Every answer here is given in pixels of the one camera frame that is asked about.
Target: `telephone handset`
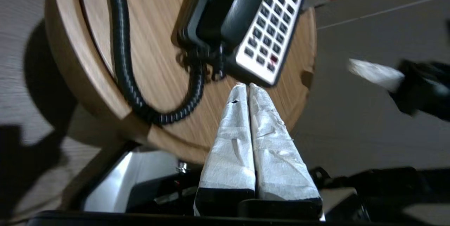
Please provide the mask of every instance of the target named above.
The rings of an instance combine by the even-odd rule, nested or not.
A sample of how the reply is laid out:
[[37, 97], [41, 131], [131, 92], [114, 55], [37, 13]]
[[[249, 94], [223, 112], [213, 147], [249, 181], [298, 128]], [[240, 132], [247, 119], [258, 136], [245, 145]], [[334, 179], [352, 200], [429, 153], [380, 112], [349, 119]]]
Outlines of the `telephone handset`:
[[243, 82], [276, 85], [302, 0], [193, 0], [178, 38], [220, 55], [224, 73]]
[[177, 34], [191, 66], [189, 90], [180, 107], [159, 112], [145, 102], [133, 74], [127, 0], [109, 2], [117, 85], [135, 114], [157, 125], [178, 122], [195, 109], [203, 95], [205, 63], [213, 66], [213, 80], [230, 74], [243, 82], [275, 85], [302, 4], [302, 0], [192, 0]]

